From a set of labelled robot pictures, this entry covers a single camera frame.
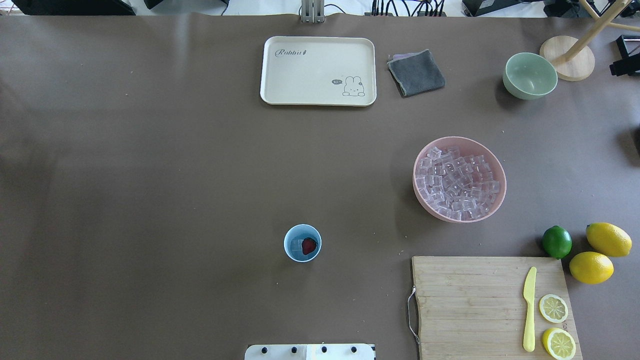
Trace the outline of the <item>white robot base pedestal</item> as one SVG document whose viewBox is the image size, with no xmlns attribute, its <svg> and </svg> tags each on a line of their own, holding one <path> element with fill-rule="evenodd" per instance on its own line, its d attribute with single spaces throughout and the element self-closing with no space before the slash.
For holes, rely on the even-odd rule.
<svg viewBox="0 0 640 360">
<path fill-rule="evenodd" d="M 247 347 L 245 360 L 375 360 L 374 344 L 307 343 L 254 344 Z"/>
</svg>

